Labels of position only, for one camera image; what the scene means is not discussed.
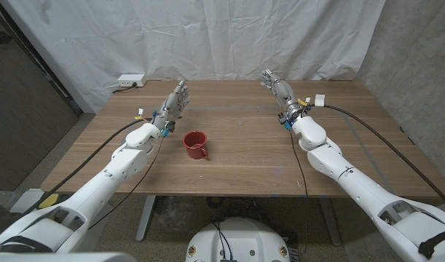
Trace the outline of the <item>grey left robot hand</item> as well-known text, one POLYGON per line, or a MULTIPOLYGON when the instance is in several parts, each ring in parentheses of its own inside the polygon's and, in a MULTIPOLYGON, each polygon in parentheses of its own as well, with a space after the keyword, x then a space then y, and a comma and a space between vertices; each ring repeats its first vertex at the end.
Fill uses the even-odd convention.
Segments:
POLYGON ((163 101, 152 124, 163 130, 167 122, 177 120, 185 106, 189 103, 187 100, 188 96, 188 87, 185 85, 185 81, 182 80, 163 101))

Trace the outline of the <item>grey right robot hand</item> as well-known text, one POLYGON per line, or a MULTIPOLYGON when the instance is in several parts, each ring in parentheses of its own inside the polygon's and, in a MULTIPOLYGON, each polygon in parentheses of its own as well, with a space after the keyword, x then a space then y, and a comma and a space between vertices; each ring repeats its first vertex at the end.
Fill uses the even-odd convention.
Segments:
POLYGON ((302 116, 304 106, 296 98, 292 87, 268 68, 264 69, 261 75, 264 81, 262 85, 272 92, 283 111, 281 123, 293 124, 298 117, 302 116))

